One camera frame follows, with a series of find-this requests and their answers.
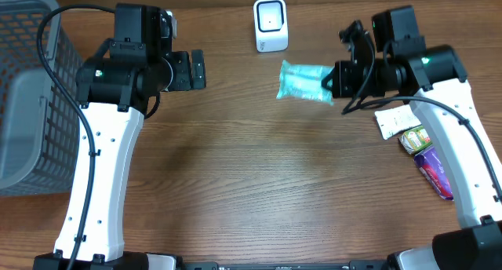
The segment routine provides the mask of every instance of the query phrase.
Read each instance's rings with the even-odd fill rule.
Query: gray plastic basket
[[[35,37],[55,0],[0,0],[0,195],[66,192],[75,173],[78,116],[38,61]],[[45,56],[75,96],[81,57],[55,16]]]

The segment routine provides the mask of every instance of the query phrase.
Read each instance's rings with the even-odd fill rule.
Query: snack package
[[[446,200],[453,200],[452,188],[449,186],[448,178],[434,146],[431,145],[415,155],[415,164],[439,196]]]
[[[334,105],[331,92],[321,86],[322,79],[332,69],[333,67],[320,65],[292,65],[284,60],[277,99],[297,97]]]
[[[410,154],[420,152],[432,144],[431,138],[423,126],[405,131],[404,134],[399,137],[399,141]]]
[[[420,126],[420,120],[413,114],[411,107],[402,105],[382,111],[375,111],[376,122],[384,140],[404,130]]]

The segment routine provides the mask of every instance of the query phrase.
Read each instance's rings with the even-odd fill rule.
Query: light blue plastic bag
[[[332,94],[321,86],[321,81],[333,67],[321,65],[292,65],[282,62],[277,99],[297,97],[334,105]]]

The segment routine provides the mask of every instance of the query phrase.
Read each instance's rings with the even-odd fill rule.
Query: white device
[[[253,10],[256,49],[272,52],[288,48],[288,17],[284,0],[258,0]]]

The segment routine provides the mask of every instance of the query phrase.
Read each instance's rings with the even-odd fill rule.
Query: black cable
[[[351,61],[354,61],[354,57],[355,57],[355,53],[354,53],[355,44],[354,44],[354,40],[352,39],[352,37],[349,38],[349,42],[350,42],[350,46],[351,46]]]
[[[396,95],[394,95],[393,97],[400,97],[401,95],[398,93]],[[357,106],[360,106],[362,103],[362,100],[360,100],[357,105],[355,105],[355,107]],[[383,106],[387,105],[387,104],[390,104],[391,101],[388,101],[388,102],[383,102],[381,104],[378,104],[378,105],[374,105],[372,107],[364,107],[364,108],[360,108],[360,110],[375,110],[375,109],[379,109],[379,108],[382,108]]]
[[[154,107],[151,108],[150,112],[148,112],[148,114],[144,117],[144,119],[146,120],[146,119],[150,118],[153,114],[155,114],[159,105],[160,105],[160,93],[157,93],[157,95],[155,96]]]
[[[173,80],[174,80],[174,69],[173,69],[173,66],[171,65],[171,63],[166,59],[166,58],[162,58],[161,59],[162,63],[164,63],[164,65],[167,65],[167,67],[169,67],[169,70],[171,71],[171,79],[169,80],[169,84],[167,85],[166,87],[166,91],[169,91],[168,88],[171,86],[171,84],[173,83]]]
[[[495,170],[493,169],[493,165],[492,165],[491,161],[489,160],[488,152],[486,152],[485,146],[483,145],[481,139],[479,138],[479,135],[476,133],[476,131],[474,130],[472,125],[469,123],[469,119],[466,119],[459,112],[455,111],[454,109],[452,109],[448,105],[443,104],[441,102],[438,102],[436,100],[432,100],[430,98],[426,98],[426,97],[388,97],[388,98],[382,98],[379,100],[371,100],[371,101],[365,102],[363,104],[356,105],[353,108],[349,109],[345,114],[351,113],[351,112],[356,111],[358,109],[367,108],[368,106],[371,106],[371,105],[389,104],[393,101],[426,102],[426,103],[438,106],[441,109],[444,109],[447,112],[449,112],[451,115],[454,115],[455,117],[457,117],[457,119],[459,120],[459,124],[464,125],[467,128],[469,133],[471,133],[472,138],[474,139],[475,143],[478,145],[479,151],[481,152],[483,160],[485,161],[486,168],[488,169],[489,176],[492,179],[493,187],[495,188],[495,191],[497,192],[497,198],[499,200],[502,199],[502,188],[500,188],[500,183],[497,180],[497,176],[495,174]]]
[[[382,52],[384,53],[384,63],[385,67],[389,67],[389,61],[387,55],[389,54],[389,47],[391,47],[392,41],[385,42],[384,49]]]
[[[364,97],[361,97],[361,99],[359,99],[358,103],[355,105],[356,107],[357,106],[361,106],[361,103],[367,98],[368,96],[364,96]]]
[[[366,40],[366,43],[368,43],[369,49],[371,50],[371,56],[372,56],[371,66],[369,67],[369,71],[366,74],[366,78],[365,78],[364,82],[362,83],[361,87],[359,88],[358,92],[356,93],[356,95],[354,97],[352,97],[352,100],[343,109],[343,111],[342,111],[343,115],[346,114],[344,112],[346,112],[351,107],[351,105],[354,103],[354,101],[356,101],[362,95],[362,91],[365,89],[366,84],[369,81],[369,77],[371,77],[371,74],[373,72],[373,67],[375,66],[375,51],[373,50],[373,43],[371,42],[371,40],[369,40],[369,38],[366,34],[364,34],[364,38]]]
[[[94,53],[94,57],[96,58],[103,58],[104,54],[108,52],[110,49],[110,42],[113,40],[113,38],[107,38],[104,40],[103,43],[101,43],[100,48],[97,49],[96,53]]]
[[[89,140],[89,157],[90,157],[89,179],[87,181],[87,190],[85,191],[84,206],[82,207],[82,216],[80,217],[80,223],[78,225],[77,237],[75,238],[75,246],[73,247],[73,251],[71,252],[71,257],[68,262],[67,270],[70,270],[73,267],[73,264],[75,263],[75,259],[78,254],[78,250],[80,249],[80,244],[82,242],[82,237],[84,234],[85,220],[87,219],[87,213],[89,212],[89,204],[90,204],[91,195],[93,192],[94,170],[96,169],[96,145],[94,144],[93,131],[91,130],[89,122],[85,118],[84,113],[78,107],[77,102],[73,99],[73,97],[70,95],[70,93],[64,88],[64,86],[61,84],[59,79],[56,77],[56,74],[50,68],[49,63],[47,62],[47,59],[45,58],[44,50],[42,47],[42,36],[43,36],[44,29],[45,29],[45,26],[47,25],[47,23],[55,15],[57,15],[63,11],[69,10],[69,9],[98,9],[98,10],[101,10],[104,12],[115,13],[115,11],[113,9],[101,7],[98,5],[90,5],[90,4],[68,5],[68,6],[64,6],[64,7],[60,7],[58,9],[55,9],[51,13],[47,14],[40,22],[40,25],[38,26],[38,31],[37,31],[36,41],[37,41],[38,58],[40,59],[40,62],[42,63],[42,66],[44,67],[44,69],[47,71],[47,74],[49,75],[49,77],[53,80],[56,87],[60,90],[60,92],[63,94],[64,98],[70,104],[71,108],[77,113],[78,117],[82,121],[82,125],[84,126],[84,129],[85,129],[85,133],[87,133],[87,139]]]

